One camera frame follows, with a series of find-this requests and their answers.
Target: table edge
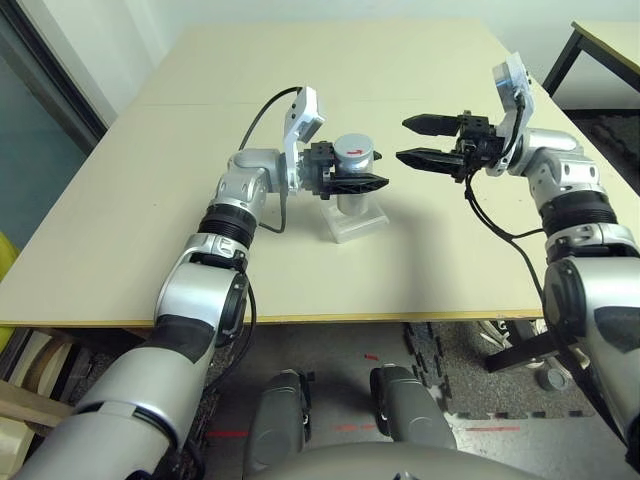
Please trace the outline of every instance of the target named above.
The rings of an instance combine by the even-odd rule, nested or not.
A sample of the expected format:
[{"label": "table edge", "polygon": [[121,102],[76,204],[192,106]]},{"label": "table edge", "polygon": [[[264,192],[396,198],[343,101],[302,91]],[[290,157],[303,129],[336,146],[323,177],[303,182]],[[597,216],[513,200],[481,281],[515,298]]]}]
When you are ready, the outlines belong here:
[{"label": "table edge", "polygon": [[571,26],[573,27],[573,29],[578,32],[580,35],[582,35],[583,37],[588,38],[589,40],[591,40],[593,43],[597,44],[600,48],[602,48],[603,50],[605,50],[609,55],[611,55],[612,57],[615,57],[619,62],[623,63],[624,65],[626,65],[628,68],[630,68],[631,70],[633,70],[635,73],[637,73],[638,75],[640,75],[640,65],[638,65],[636,62],[634,62],[633,60],[631,60],[630,58],[625,57],[623,54],[621,54],[620,52],[618,52],[616,49],[614,49],[613,47],[611,47],[607,42],[605,42],[604,40],[596,37],[593,33],[591,33],[589,30],[587,30],[585,27],[583,27],[582,25],[580,25],[579,20],[574,20],[573,22],[571,22]]},{"label": "table edge", "polygon": [[[405,322],[436,322],[436,321],[464,321],[464,320],[495,320],[495,319],[536,319],[542,318],[542,310],[479,310],[467,312],[400,312],[400,313],[340,313],[314,315],[263,315],[258,317],[258,323],[274,324],[305,324],[305,323],[366,323],[389,322],[402,320]],[[11,322],[0,320],[0,327],[57,327],[57,328],[150,328],[152,320],[121,320],[117,322],[106,320],[78,321],[47,321],[47,322]]]}]

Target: white bracket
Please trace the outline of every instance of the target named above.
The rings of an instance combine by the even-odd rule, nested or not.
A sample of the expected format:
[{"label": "white bracket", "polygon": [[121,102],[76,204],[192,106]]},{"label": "white bracket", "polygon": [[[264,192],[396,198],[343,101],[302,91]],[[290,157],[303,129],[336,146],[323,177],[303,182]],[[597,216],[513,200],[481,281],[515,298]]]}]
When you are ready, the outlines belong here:
[{"label": "white bracket", "polygon": [[298,142],[307,143],[311,140],[324,121],[316,91],[311,87],[303,87],[284,119],[284,155],[289,193],[296,193],[301,187]]},{"label": "white bracket", "polygon": [[524,132],[529,119],[533,115],[533,96],[531,95],[531,86],[529,80],[529,74],[522,63],[519,53],[514,53],[507,57],[506,62],[493,68],[493,78],[502,101],[502,108],[504,109],[505,116],[500,125],[496,127],[496,135],[504,137],[504,144],[507,146],[511,141],[513,135],[513,127],[516,123],[516,115],[518,112],[518,105],[516,103],[516,97],[522,95],[524,100],[524,111],[522,112],[522,120],[518,131],[515,133],[516,141],[513,143],[513,147],[507,155],[500,158],[493,167],[487,167],[487,174],[492,177],[502,175],[511,162],[511,157],[516,149],[518,141]]}]

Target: clear plastic stand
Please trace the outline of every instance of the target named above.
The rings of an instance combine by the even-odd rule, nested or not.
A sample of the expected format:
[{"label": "clear plastic stand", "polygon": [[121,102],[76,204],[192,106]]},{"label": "clear plastic stand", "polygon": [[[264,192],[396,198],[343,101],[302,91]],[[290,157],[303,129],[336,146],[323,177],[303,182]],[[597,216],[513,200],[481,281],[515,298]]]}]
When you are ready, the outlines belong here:
[{"label": "clear plastic stand", "polygon": [[322,215],[336,243],[345,243],[369,235],[389,224],[389,219],[378,202],[372,197],[367,200],[369,208],[364,213],[353,216],[345,215],[338,210],[335,196],[320,202]]}]

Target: black cable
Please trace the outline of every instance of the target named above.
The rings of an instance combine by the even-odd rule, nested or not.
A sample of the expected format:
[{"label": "black cable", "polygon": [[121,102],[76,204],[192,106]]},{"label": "black cable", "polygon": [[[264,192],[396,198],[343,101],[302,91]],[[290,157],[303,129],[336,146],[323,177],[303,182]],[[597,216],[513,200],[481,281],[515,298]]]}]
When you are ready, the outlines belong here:
[{"label": "black cable", "polygon": [[[269,107],[271,107],[271,105],[273,105],[276,102],[276,100],[290,93],[294,93],[294,92],[296,94],[300,93],[301,90],[302,90],[302,87],[285,88],[284,90],[276,93],[273,97],[271,97],[267,101],[267,103],[265,103],[263,107],[260,109],[260,111],[256,115],[256,118],[254,118],[253,122],[251,122],[251,125],[249,125],[249,128],[247,129],[247,133],[245,133],[244,137],[242,137],[242,141],[240,142],[240,147],[238,148],[238,150],[243,150],[247,146],[249,137],[251,137],[251,134],[253,133],[253,130],[256,128],[256,125],[258,124],[262,116],[265,114],[265,112],[269,110]],[[285,175],[281,175],[281,178],[280,178],[280,228],[272,227],[271,225],[267,225],[266,223],[260,223],[260,226],[262,228],[266,228],[267,230],[274,233],[284,232],[284,229],[287,226],[287,193],[288,193],[287,181],[286,181],[286,174],[285,174]]]},{"label": "black cable", "polygon": [[513,123],[513,132],[511,133],[511,138],[509,139],[509,143],[507,144],[507,148],[505,148],[500,154],[500,158],[506,157],[507,154],[511,151],[513,146],[516,143],[516,137],[518,136],[518,130],[520,130],[520,124],[522,123],[522,115],[524,114],[524,97],[522,94],[516,95],[516,119]]},{"label": "black cable", "polygon": [[300,93],[301,90],[302,90],[302,87],[289,87],[289,88],[285,88],[284,90],[276,93],[273,97],[271,97],[267,101],[267,103],[265,103],[262,106],[262,108],[260,109],[260,111],[256,115],[256,118],[254,118],[253,122],[251,122],[251,125],[249,125],[249,128],[247,129],[247,133],[245,133],[244,137],[242,137],[242,141],[240,142],[240,147],[238,148],[238,150],[243,150],[244,147],[247,146],[247,142],[249,141],[249,137],[253,133],[253,129],[256,128],[256,125],[258,124],[258,122],[262,118],[262,115],[264,115],[265,112],[267,110],[269,110],[269,107],[271,107],[271,105],[273,105],[276,102],[276,100],[278,100],[279,98],[284,97],[285,95],[288,95],[290,93],[294,93],[294,92],[295,93]]},{"label": "black cable", "polygon": [[191,460],[193,460],[193,466],[196,469],[196,474],[193,476],[192,480],[203,480],[206,467],[204,464],[204,459],[202,458],[202,453],[200,453],[200,449],[190,438],[187,439],[186,443],[184,444],[184,448],[191,456]]},{"label": "black cable", "polygon": [[489,216],[486,214],[486,212],[482,209],[482,207],[478,203],[478,200],[476,199],[475,193],[473,192],[473,187],[471,185],[471,182],[472,182],[473,177],[474,177],[474,175],[476,173],[477,173],[477,170],[471,172],[467,176],[467,178],[465,179],[465,185],[466,185],[465,198],[469,202],[469,206],[471,207],[471,210],[476,215],[476,217],[478,217],[478,219],[489,230],[491,230],[496,236],[498,236],[499,238],[504,240],[506,243],[511,245],[522,256],[522,259],[524,260],[524,263],[527,266],[527,270],[529,270],[529,274],[531,275],[531,279],[533,281],[533,285],[534,285],[534,287],[536,289],[536,292],[538,293],[538,296],[540,297],[540,300],[542,301],[542,286],[540,284],[540,280],[538,279],[538,275],[536,275],[536,271],[533,268],[533,264],[531,263],[531,260],[529,259],[529,256],[522,249],[522,247],[520,247],[520,245],[518,245],[517,243],[515,243],[513,241],[516,238],[524,238],[526,236],[533,235],[534,233],[539,233],[542,230],[541,229],[536,229],[536,230],[530,230],[529,232],[521,233],[519,235],[512,235],[512,234],[506,232],[505,230],[503,230],[502,228],[500,228],[498,225],[496,225],[491,220],[491,218],[489,218]]},{"label": "black cable", "polygon": [[249,283],[249,303],[251,305],[251,324],[249,325],[249,331],[247,332],[247,337],[242,345],[242,348],[238,352],[238,354],[234,357],[231,363],[223,370],[223,372],[218,375],[209,385],[207,385],[203,391],[203,395],[209,395],[213,393],[221,384],[224,382],[229,375],[233,373],[233,371],[238,367],[242,359],[247,354],[249,347],[253,343],[253,332],[256,328],[256,323],[258,323],[258,312],[256,308],[256,297],[253,294],[253,288],[251,287],[251,283]]}]

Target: black rubber joint cover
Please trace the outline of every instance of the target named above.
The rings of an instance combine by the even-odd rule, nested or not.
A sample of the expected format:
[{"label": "black rubber joint cover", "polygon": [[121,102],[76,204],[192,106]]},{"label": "black rubber joint cover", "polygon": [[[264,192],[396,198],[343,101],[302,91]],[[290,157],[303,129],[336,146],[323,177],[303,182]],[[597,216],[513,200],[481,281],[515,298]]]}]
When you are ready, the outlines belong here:
[{"label": "black rubber joint cover", "polygon": [[586,223],[618,223],[609,199],[600,192],[585,190],[561,195],[540,209],[542,228],[548,237],[565,228]]},{"label": "black rubber joint cover", "polygon": [[246,210],[227,204],[209,205],[198,233],[215,233],[249,248],[256,231],[256,219]]}]

